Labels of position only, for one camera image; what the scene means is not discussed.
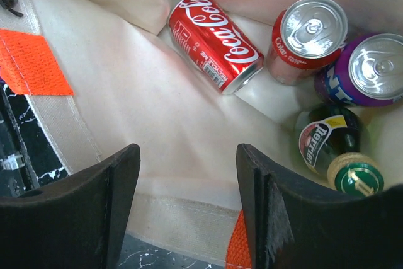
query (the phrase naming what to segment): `orange velcro strap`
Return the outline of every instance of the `orange velcro strap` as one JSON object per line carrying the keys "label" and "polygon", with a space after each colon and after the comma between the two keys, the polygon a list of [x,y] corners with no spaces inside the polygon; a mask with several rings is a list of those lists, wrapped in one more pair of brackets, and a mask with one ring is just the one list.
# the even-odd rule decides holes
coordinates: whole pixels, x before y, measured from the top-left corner
{"label": "orange velcro strap", "polygon": [[251,269],[251,256],[247,245],[244,211],[241,210],[227,251],[226,269]]}
{"label": "orange velcro strap", "polygon": [[0,30],[0,77],[16,94],[74,96],[43,36]]}

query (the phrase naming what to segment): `coca-cola can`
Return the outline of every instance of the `coca-cola can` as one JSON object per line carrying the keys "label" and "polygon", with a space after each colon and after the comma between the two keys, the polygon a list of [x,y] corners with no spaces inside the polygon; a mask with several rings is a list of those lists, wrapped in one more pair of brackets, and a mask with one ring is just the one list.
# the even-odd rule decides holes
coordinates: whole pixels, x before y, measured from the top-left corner
{"label": "coca-cola can", "polygon": [[243,87],[263,67],[263,54],[213,0],[182,0],[168,27],[173,40],[223,94]]}
{"label": "coca-cola can", "polygon": [[334,62],[347,37],[346,13],[333,0],[299,0],[277,17],[267,66],[287,85]]}

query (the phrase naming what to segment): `can lid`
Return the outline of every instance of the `can lid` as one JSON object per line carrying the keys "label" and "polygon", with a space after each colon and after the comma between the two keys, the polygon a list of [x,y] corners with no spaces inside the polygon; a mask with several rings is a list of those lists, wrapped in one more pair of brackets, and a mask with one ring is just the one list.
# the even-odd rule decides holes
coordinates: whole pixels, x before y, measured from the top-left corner
{"label": "can lid", "polygon": [[327,180],[339,192],[367,197],[383,190],[383,176],[371,158],[358,152],[348,152],[332,161]]}
{"label": "can lid", "polygon": [[362,41],[349,60],[355,87],[374,99],[403,94],[403,36],[378,34]]}
{"label": "can lid", "polygon": [[281,22],[287,48],[304,58],[322,58],[336,51],[347,36],[346,13],[333,0],[299,0]]}
{"label": "can lid", "polygon": [[222,91],[223,94],[232,94],[243,88],[263,68],[263,58],[259,58],[249,67],[244,69],[228,86]]}

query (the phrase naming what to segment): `perrier logo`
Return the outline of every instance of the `perrier logo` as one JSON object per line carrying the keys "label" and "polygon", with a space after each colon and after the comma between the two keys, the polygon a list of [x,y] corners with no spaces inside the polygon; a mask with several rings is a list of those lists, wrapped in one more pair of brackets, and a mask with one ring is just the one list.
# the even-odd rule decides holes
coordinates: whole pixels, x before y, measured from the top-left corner
{"label": "perrier logo", "polygon": [[301,132],[299,138],[300,152],[309,168],[314,170],[318,154],[330,134],[331,127],[324,122],[310,123]]}
{"label": "perrier logo", "polygon": [[353,195],[368,197],[383,190],[383,177],[367,163],[352,163],[340,170],[334,180],[336,189]]}

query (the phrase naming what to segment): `soda can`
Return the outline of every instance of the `soda can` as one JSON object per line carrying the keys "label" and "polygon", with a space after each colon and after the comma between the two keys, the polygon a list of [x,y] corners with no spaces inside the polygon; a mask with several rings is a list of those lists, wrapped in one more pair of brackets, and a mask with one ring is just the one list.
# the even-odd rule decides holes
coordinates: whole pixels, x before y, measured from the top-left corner
{"label": "soda can", "polygon": [[263,54],[213,0],[182,0],[171,12],[173,40],[223,94],[243,87]]}
{"label": "soda can", "polygon": [[403,95],[403,36],[367,34],[352,41],[339,59],[315,75],[325,101],[353,106],[387,106]]}
{"label": "soda can", "polygon": [[277,17],[267,66],[287,85],[335,61],[348,32],[346,13],[333,0],[299,0]]}

